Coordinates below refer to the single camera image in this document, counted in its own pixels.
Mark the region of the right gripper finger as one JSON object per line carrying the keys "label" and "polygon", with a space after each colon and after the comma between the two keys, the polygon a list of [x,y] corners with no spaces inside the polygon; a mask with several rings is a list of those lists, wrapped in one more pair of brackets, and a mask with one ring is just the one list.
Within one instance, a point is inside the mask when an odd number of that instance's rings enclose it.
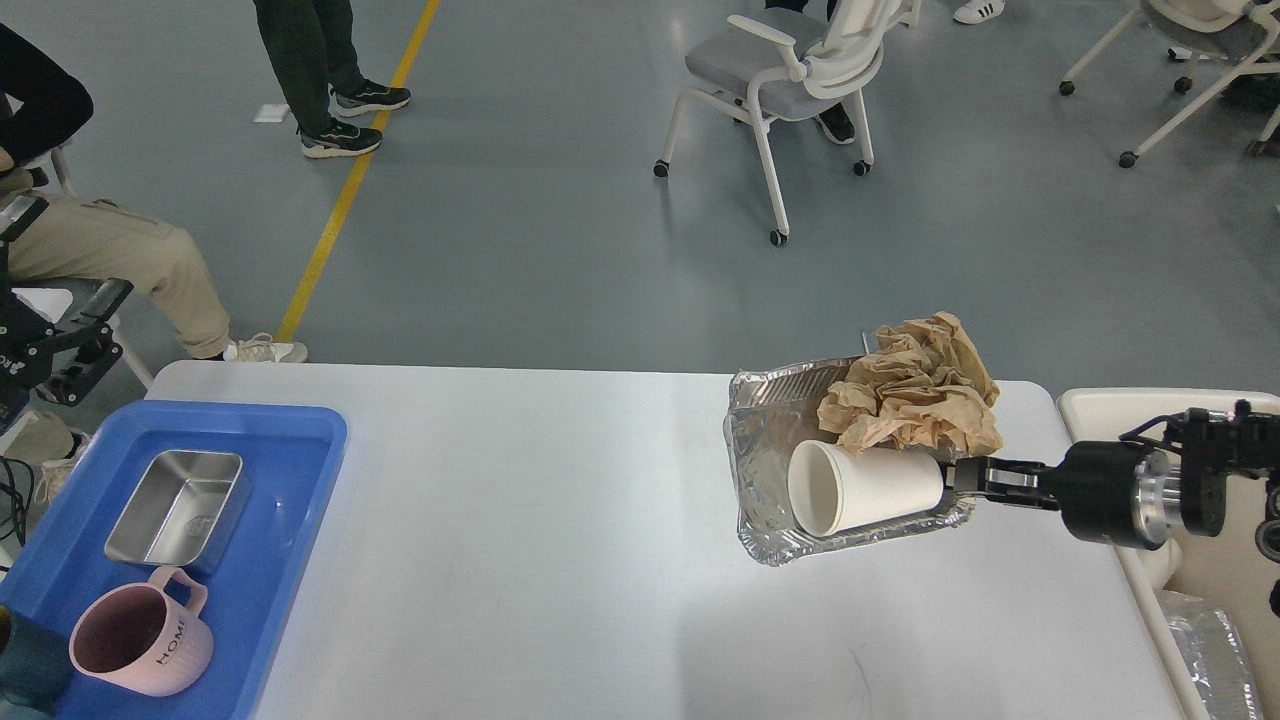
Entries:
{"label": "right gripper finger", "polygon": [[1043,462],[984,456],[961,457],[940,468],[943,483],[957,496],[1059,511],[1059,502],[1041,487],[1041,475],[1050,470]]}

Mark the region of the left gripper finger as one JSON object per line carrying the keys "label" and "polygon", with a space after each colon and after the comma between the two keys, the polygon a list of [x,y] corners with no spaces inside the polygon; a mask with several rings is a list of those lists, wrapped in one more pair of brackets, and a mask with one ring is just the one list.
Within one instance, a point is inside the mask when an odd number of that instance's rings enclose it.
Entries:
{"label": "left gripper finger", "polygon": [[81,343],[125,348],[116,338],[116,314],[132,293],[128,281],[65,278],[44,284],[3,282],[3,350],[29,351],[40,341],[84,329]]}
{"label": "left gripper finger", "polygon": [[73,323],[35,341],[36,395],[63,406],[79,405],[122,356],[106,322]]}

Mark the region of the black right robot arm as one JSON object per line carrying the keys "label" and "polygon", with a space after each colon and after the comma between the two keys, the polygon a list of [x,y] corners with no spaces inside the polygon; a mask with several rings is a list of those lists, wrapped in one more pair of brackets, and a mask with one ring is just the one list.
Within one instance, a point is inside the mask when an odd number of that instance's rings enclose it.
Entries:
{"label": "black right robot arm", "polygon": [[1266,484],[1254,544],[1277,561],[1279,419],[1238,398],[1228,411],[1164,414],[1115,441],[1071,445],[1043,462],[965,457],[942,466],[956,495],[1059,512],[1080,541],[1158,550],[1174,527],[1216,537],[1228,511],[1228,478]]}

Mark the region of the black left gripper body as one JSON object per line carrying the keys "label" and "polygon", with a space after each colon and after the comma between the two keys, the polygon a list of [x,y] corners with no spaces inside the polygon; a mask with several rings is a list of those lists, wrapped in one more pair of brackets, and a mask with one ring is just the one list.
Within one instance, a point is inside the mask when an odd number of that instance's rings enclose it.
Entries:
{"label": "black left gripper body", "polygon": [[46,380],[46,352],[31,345],[3,341],[3,401],[27,401],[35,387]]}

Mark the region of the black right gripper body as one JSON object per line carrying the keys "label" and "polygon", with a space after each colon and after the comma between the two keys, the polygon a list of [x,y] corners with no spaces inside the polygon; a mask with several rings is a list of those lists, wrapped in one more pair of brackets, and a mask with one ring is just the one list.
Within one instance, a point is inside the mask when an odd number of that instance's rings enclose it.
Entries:
{"label": "black right gripper body", "polygon": [[1082,441],[1050,471],[1050,496],[1078,539],[1158,550],[1181,518],[1181,478],[1160,448]]}

